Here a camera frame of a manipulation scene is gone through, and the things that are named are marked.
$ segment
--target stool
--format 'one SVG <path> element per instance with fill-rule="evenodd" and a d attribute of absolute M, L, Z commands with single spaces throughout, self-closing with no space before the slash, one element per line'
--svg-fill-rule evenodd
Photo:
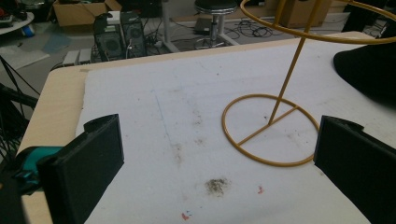
<path fill-rule="evenodd" d="M 224 34 L 224 16 L 236 11 L 237 4 L 235 0 L 195 0 L 195 9 L 204 14 L 213 15 L 210 27 L 210 35 L 199 39 L 195 43 L 196 49 L 211 49 L 226 45 L 227 40 L 233 45 L 238 45 L 235 41 Z"/>

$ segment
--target electronic equipment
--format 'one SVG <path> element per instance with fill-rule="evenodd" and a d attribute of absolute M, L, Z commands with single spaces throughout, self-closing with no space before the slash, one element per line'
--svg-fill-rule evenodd
<path fill-rule="evenodd" d="M 391 11 L 391 13 L 396 14 L 396 8 L 394 8 Z M 396 36 L 396 21 L 387 19 L 387 22 L 382 27 L 381 32 L 379 33 L 379 35 L 376 38 L 388 38 L 388 37 L 392 37 L 392 36 Z"/>
<path fill-rule="evenodd" d="M 210 27 L 212 26 L 212 19 L 198 18 L 194 26 L 195 35 L 210 35 Z"/>
<path fill-rule="evenodd" d="M 12 15 L 9 16 L 1 16 L 0 17 L 0 23 L 10 23 L 12 22 Z"/>
<path fill-rule="evenodd" d="M 121 12 L 120 24 L 125 38 L 125 58 L 147 56 L 143 25 L 139 16 L 132 11 Z"/>
<path fill-rule="evenodd" d="M 110 13 L 104 13 L 95 18 L 93 23 L 94 40 L 99 50 L 102 62 L 109 62 L 125 58 L 125 44 L 119 24 L 108 24 Z"/>
<path fill-rule="evenodd" d="M 102 14 L 93 30 L 102 62 L 147 56 L 143 24 L 132 11 Z"/>
<path fill-rule="evenodd" d="M 64 67 L 78 65 L 79 50 L 68 51 L 66 57 L 64 57 Z"/>
<path fill-rule="evenodd" d="M 140 18 L 161 17 L 162 1 L 161 0 L 119 0 L 122 10 L 133 11 Z"/>
<path fill-rule="evenodd" d="M 91 63 L 91 49 L 81 49 L 79 51 L 78 64 Z"/>
<path fill-rule="evenodd" d="M 362 2 L 373 7 L 384 8 L 388 0 L 360 0 L 358 2 Z M 373 11 L 366 10 L 360 7 L 353 7 L 351 5 L 347 5 L 344 11 L 350 11 L 350 13 L 342 32 L 363 32 L 364 27 L 370 24 L 373 25 L 379 15 L 378 13 L 374 13 Z"/>

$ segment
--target floor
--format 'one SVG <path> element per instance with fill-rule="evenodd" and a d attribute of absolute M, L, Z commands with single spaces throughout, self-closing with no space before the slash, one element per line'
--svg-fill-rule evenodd
<path fill-rule="evenodd" d="M 312 33 L 321 35 L 340 33 L 347 20 L 347 13 L 329 14 L 325 22 L 320 27 L 312 28 Z M 145 24 L 145 34 L 150 35 L 154 40 L 160 40 L 163 35 L 161 19 L 143 19 Z M 194 43 L 200 35 L 193 33 L 195 21 L 191 22 L 172 22 L 171 40 L 180 51 L 194 50 Z M 34 23 L 35 35 L 33 37 L 24 37 L 20 31 L 15 31 L 5 35 L 0 35 L 0 48 L 8 46 L 18 46 L 26 52 L 33 50 L 42 50 L 49 55 L 48 58 L 32 63 L 28 66 L 17 69 L 18 75 L 14 74 L 17 83 L 23 93 L 38 98 L 44 87 L 49 72 L 59 66 L 62 66 L 64 57 L 70 50 L 91 49 L 94 46 L 93 34 L 87 31 L 70 31 L 63 29 L 56 23 L 37 22 Z M 364 32 L 368 35 L 376 36 L 381 28 L 380 24 L 368 27 Z M 295 36 L 280 33 L 259 25 L 250 20 L 232 20 L 226 21 L 225 33 L 239 44 L 251 44 L 264 41 L 274 41 L 280 39 L 295 38 Z M 148 48 L 149 55 L 169 53 L 164 47 Z M 0 69 L 0 83 L 10 88 L 14 85 L 5 72 Z M 26 118 L 33 114 L 32 109 L 25 111 Z"/>

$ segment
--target black cable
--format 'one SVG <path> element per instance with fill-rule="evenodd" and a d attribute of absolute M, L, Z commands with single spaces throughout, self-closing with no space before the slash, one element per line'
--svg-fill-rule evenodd
<path fill-rule="evenodd" d="M 18 85 L 18 82 L 17 82 L 17 80 L 15 79 L 15 77 L 12 76 L 12 73 L 11 73 L 11 71 L 10 71 L 10 69 L 9 69 L 11 66 L 10 66 L 10 65 L 6 62 L 6 60 L 4 60 L 3 58 L 1 58 L 1 61 L 2 61 L 2 63 L 3 63 L 4 68 L 6 69 L 6 72 L 7 72 L 8 76 L 9 76 L 9 78 L 11 79 L 11 81 L 12 81 L 12 83 L 14 84 L 15 88 L 17 89 L 18 95 L 19 95 L 20 97 L 22 97 L 22 96 L 23 96 L 23 93 L 22 93 L 22 91 L 21 91 L 21 88 L 20 88 L 20 86 Z M 23 118 L 26 118 L 26 117 L 25 117 L 25 114 L 24 114 L 24 110 L 23 110 L 22 104 L 19 103 L 19 106 L 20 106 L 20 111 L 21 111 L 22 117 L 23 117 Z M 24 128 L 27 128 L 27 122 L 24 122 L 22 125 L 24 126 Z"/>
<path fill-rule="evenodd" d="M 50 71 L 53 71 L 53 70 L 63 67 L 63 66 L 64 66 L 64 63 L 57 63 L 51 67 Z"/>
<path fill-rule="evenodd" d="M 192 30 L 194 29 L 194 27 L 190 27 L 190 26 L 186 26 L 186 25 L 180 24 L 180 23 L 174 21 L 173 19 L 171 19 L 171 22 L 173 22 L 173 23 L 176 24 L 176 25 L 179 25 L 179 26 L 188 28 L 188 29 L 192 29 Z"/>
<path fill-rule="evenodd" d="M 239 37 L 241 37 L 241 35 L 235 29 L 230 29 L 228 27 L 224 27 L 224 29 L 228 30 L 228 32 L 225 33 L 226 35 L 228 35 L 229 33 L 234 33 L 237 35 L 237 37 L 232 37 L 232 39 L 239 39 Z"/>
<path fill-rule="evenodd" d="M 3 134 L 3 137 L 2 137 L 2 145 L 3 145 L 3 150 L 7 153 L 7 155 L 8 155 L 8 159 L 7 159 L 7 161 L 12 161 L 12 157 L 11 157 L 11 151 L 10 151 L 10 149 L 9 149 L 9 142 L 8 142 L 8 140 L 7 140 L 7 132 L 6 132 L 6 129 L 4 128 L 5 127 L 5 125 L 4 125 L 4 121 L 3 121 L 3 113 L 1 112 L 1 110 L 0 110 L 0 124 L 1 124 L 1 130 L 2 130 L 2 134 Z"/>
<path fill-rule="evenodd" d="M 40 95 L 40 93 L 33 88 L 13 67 L 11 67 L 11 65 L 9 65 L 9 63 L 6 62 L 6 60 L 4 60 L 3 57 L 1 57 L 0 55 L 0 61 L 3 63 L 3 66 L 6 68 L 10 68 L 12 70 L 12 72 L 14 72 L 30 89 L 32 89 L 35 93 L 37 93 L 37 95 Z"/>
<path fill-rule="evenodd" d="M 196 37 L 193 37 L 193 38 L 186 38 L 186 39 L 176 39 L 176 40 L 172 40 L 171 42 L 178 42 L 178 41 L 192 41 L 192 40 L 196 40 L 196 39 L 199 39 L 199 38 L 202 38 L 202 36 L 200 35 L 200 36 L 196 36 Z"/>
<path fill-rule="evenodd" d="M 236 25 L 236 28 L 229 29 L 230 32 L 235 32 L 246 37 L 267 38 L 272 35 L 283 35 L 283 33 L 275 34 L 271 28 L 253 21 L 241 20 Z"/>
<path fill-rule="evenodd" d="M 150 48 L 147 48 L 147 51 L 150 53 L 150 55 L 160 55 L 161 54 L 160 51 L 157 48 L 155 49 L 158 51 L 158 53 L 151 51 Z"/>
<path fill-rule="evenodd" d="M 145 30 L 145 28 L 146 28 L 146 24 L 149 22 L 149 18 L 146 18 L 146 21 L 145 21 L 145 23 L 143 24 L 143 30 Z"/>
<path fill-rule="evenodd" d="M 158 23 L 157 28 L 154 31 L 151 31 L 147 35 L 145 35 L 146 43 L 150 46 L 154 46 L 158 42 L 158 32 L 160 30 L 160 26 L 163 23 L 163 18 L 160 18 L 160 22 Z"/>

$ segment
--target circular wire base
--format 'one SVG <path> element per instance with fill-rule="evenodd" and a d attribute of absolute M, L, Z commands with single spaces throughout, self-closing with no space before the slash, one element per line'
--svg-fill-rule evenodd
<path fill-rule="evenodd" d="M 281 115 L 281 116 L 278 117 L 277 119 L 274 119 L 271 123 L 268 123 L 267 125 L 265 125 L 265 126 L 262 127 L 261 129 L 259 129 L 257 132 L 255 132 L 255 133 L 251 134 L 249 137 L 245 138 L 245 140 L 243 140 L 243 141 L 241 141 L 241 142 L 239 142 L 239 143 L 235 142 L 235 141 L 233 140 L 233 138 L 230 136 L 230 134 L 228 133 L 228 130 L 227 130 L 227 125 L 226 125 L 226 122 L 225 122 L 225 119 L 226 119 L 226 116 L 227 116 L 227 112 L 228 112 L 228 110 L 229 110 L 234 104 L 236 104 L 236 103 L 238 103 L 238 102 L 240 102 L 240 101 L 243 101 L 243 100 L 245 100 L 245 99 L 248 99 L 248 98 L 269 98 L 269 99 L 272 99 L 272 100 L 278 100 L 278 97 L 277 97 L 277 96 L 274 96 L 274 95 L 268 95 L 268 94 L 250 94 L 250 95 L 244 95 L 244 96 L 241 96 L 241 97 L 238 97 L 238 98 L 234 99 L 233 101 L 231 101 L 231 102 L 225 107 L 225 109 L 224 109 L 224 111 L 223 111 L 223 114 L 222 114 L 222 116 L 221 116 L 221 125 L 222 125 L 222 129 L 223 129 L 225 135 L 227 136 L 227 139 L 231 142 L 231 144 L 232 144 L 236 149 L 238 149 L 242 154 L 244 154 L 245 156 L 247 156 L 247 157 L 253 159 L 254 161 L 258 161 L 258 162 L 261 162 L 261 163 L 264 163 L 264 164 L 268 164 L 268 165 L 272 165 L 272 166 L 291 167 L 291 166 L 302 165 L 302 164 L 305 164 L 305 163 L 307 163 L 307 162 L 309 162 L 309 161 L 312 161 L 312 159 L 314 158 L 314 154 L 313 154 L 313 153 L 312 153 L 312 155 L 310 155 L 309 157 L 307 157 L 307 158 L 305 158 L 305 159 L 303 159 L 303 160 L 301 160 L 301 161 L 292 161 L 292 162 L 269 161 L 269 160 L 263 159 L 263 158 L 261 158 L 261 157 L 255 156 L 255 155 L 253 155 L 253 154 L 247 152 L 245 149 L 243 149 L 243 148 L 241 147 L 241 145 L 243 145 L 244 143 L 246 143 L 246 141 L 248 141 L 251 137 L 257 135 L 258 133 L 261 133 L 261 132 L 265 131 L 265 130 L 266 130 L 267 128 L 269 128 L 271 125 L 273 125 L 273 124 L 275 124 L 276 122 L 280 121 L 281 119 L 285 118 L 289 113 L 291 113 L 291 112 L 293 112 L 293 111 L 295 111 L 295 110 L 298 110 L 298 111 L 300 111 L 301 113 L 303 113 L 303 114 L 312 122 L 312 124 L 314 125 L 314 127 L 316 128 L 316 130 L 317 130 L 317 131 L 319 130 L 319 125 L 318 125 L 318 123 L 315 121 L 315 119 L 314 119 L 308 112 L 306 112 L 304 109 L 302 109 L 301 107 L 299 107 L 297 104 L 295 104 L 295 103 L 293 103 L 293 102 L 291 102 L 291 101 L 288 101 L 288 100 L 286 100 L 286 99 L 280 99 L 280 102 L 292 106 L 292 109 L 291 109 L 291 110 L 289 110 L 289 111 L 286 112 L 285 114 Z"/>

